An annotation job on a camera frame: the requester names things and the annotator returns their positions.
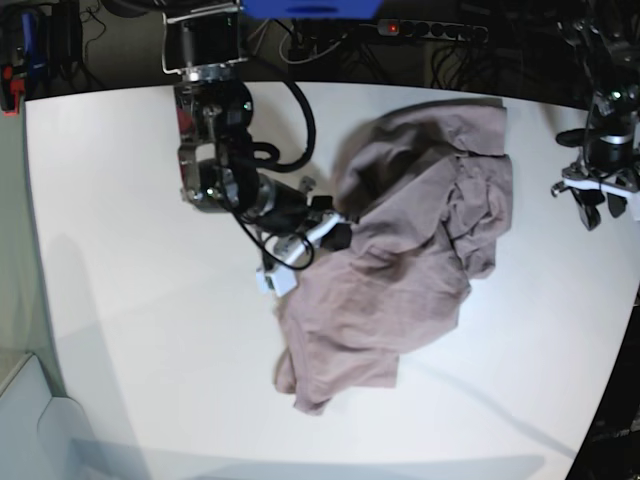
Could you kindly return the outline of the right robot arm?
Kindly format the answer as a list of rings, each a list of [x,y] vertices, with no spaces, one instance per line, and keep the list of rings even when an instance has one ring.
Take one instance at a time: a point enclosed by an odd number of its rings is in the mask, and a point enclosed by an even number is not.
[[[187,119],[183,195],[234,217],[261,252],[261,275],[316,273],[367,248],[395,261],[442,246],[472,276],[494,267],[513,211],[507,112],[497,100],[416,104],[366,124],[337,167],[334,193],[311,196],[277,175],[302,169],[312,150],[284,164],[274,145],[255,141],[251,94],[230,69],[191,79],[176,97]]]

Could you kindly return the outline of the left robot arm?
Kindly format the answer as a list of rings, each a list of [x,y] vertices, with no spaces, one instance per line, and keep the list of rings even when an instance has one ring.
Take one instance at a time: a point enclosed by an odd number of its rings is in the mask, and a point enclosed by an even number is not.
[[[556,135],[578,156],[551,187],[570,192],[584,227],[601,223],[598,207],[614,218],[639,218],[639,8],[624,1],[578,1],[558,28],[591,87],[585,126]]]

